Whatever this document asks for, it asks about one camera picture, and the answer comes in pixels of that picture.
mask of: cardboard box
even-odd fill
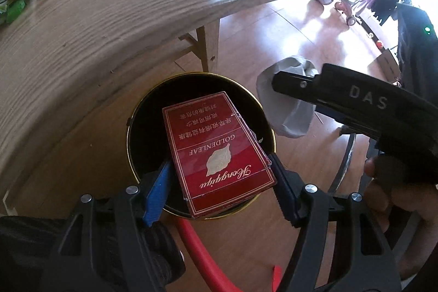
[[[169,145],[194,218],[272,187],[271,162],[225,92],[163,108]]]
[[[388,82],[394,83],[400,79],[399,62],[391,50],[386,49],[376,60]]]

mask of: trash can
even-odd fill
[[[260,103],[251,92],[237,82],[213,73],[183,73],[168,78],[151,89],[128,120],[126,146],[136,180],[139,181],[144,174],[157,170],[164,159],[170,156],[162,109],[221,91],[227,93],[249,128],[256,134],[266,154],[275,152],[274,132]],[[207,219],[236,213],[256,198],[257,196]],[[191,218],[178,179],[172,184],[164,209],[179,217]]]

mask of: metal screw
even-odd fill
[[[315,185],[306,185],[305,189],[308,191],[308,193],[315,193],[318,191],[318,188]]]
[[[137,186],[129,186],[126,188],[127,194],[136,194],[139,191],[139,188]]]
[[[82,203],[88,203],[89,201],[91,201],[93,199],[93,197],[91,197],[90,194],[84,194],[81,198],[80,201]]]
[[[362,196],[357,192],[352,193],[351,198],[352,198],[352,200],[355,200],[356,202],[360,202],[362,200]]]

